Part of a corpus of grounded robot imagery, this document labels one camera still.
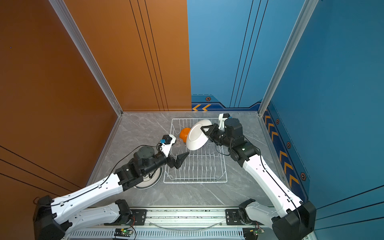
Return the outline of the plain white plate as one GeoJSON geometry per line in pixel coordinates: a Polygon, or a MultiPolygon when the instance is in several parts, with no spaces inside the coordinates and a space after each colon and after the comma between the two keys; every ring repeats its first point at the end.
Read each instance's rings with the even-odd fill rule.
{"type": "Polygon", "coordinates": [[[206,144],[209,138],[201,127],[207,127],[209,129],[211,125],[212,122],[210,120],[201,120],[193,125],[187,136],[186,146],[188,150],[196,151],[206,144]]]}

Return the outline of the dark green rimmed plate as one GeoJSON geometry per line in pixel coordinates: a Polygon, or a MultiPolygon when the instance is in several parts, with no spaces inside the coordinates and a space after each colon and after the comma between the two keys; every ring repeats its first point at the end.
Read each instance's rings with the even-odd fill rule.
{"type": "Polygon", "coordinates": [[[134,186],[134,188],[139,190],[145,190],[153,187],[160,180],[162,172],[163,168],[159,168],[153,173],[144,176],[143,181],[134,186]]]}

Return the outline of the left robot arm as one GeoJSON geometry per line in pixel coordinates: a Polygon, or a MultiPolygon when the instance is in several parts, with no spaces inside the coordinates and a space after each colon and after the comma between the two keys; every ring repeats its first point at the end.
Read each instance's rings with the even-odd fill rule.
{"type": "Polygon", "coordinates": [[[92,205],[137,186],[145,176],[164,165],[179,169],[189,153],[174,158],[170,150],[171,145],[138,146],[127,164],[104,179],[65,196],[39,198],[33,216],[35,239],[60,240],[77,229],[104,223],[127,223],[131,210],[126,201],[118,200],[101,208],[92,208],[92,205]]]}

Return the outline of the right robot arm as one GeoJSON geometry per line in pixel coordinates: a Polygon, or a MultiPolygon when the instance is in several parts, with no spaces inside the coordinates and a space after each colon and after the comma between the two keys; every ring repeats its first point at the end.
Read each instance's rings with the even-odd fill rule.
{"type": "Polygon", "coordinates": [[[244,224],[262,223],[279,240],[302,240],[314,231],[315,206],[294,194],[269,168],[261,150],[243,134],[238,119],[226,116],[218,124],[204,120],[198,132],[215,145],[227,147],[230,157],[254,178],[273,204],[269,208],[253,199],[240,204],[244,224]]]}

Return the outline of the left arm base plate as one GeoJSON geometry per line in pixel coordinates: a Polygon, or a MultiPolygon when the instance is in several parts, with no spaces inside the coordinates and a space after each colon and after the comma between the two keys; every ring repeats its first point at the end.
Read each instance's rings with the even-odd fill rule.
{"type": "Polygon", "coordinates": [[[115,222],[105,224],[105,226],[144,226],[147,212],[146,209],[134,209],[129,216],[123,215],[122,217],[118,217],[115,222]]]}

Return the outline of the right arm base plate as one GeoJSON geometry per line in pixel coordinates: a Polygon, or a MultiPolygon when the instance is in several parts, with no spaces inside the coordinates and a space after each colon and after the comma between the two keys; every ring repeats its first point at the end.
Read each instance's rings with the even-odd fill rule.
{"type": "Polygon", "coordinates": [[[246,220],[245,217],[241,216],[239,209],[226,209],[225,210],[226,224],[228,226],[237,226],[237,225],[252,225],[252,226],[262,226],[262,223],[257,221],[246,220]]]}

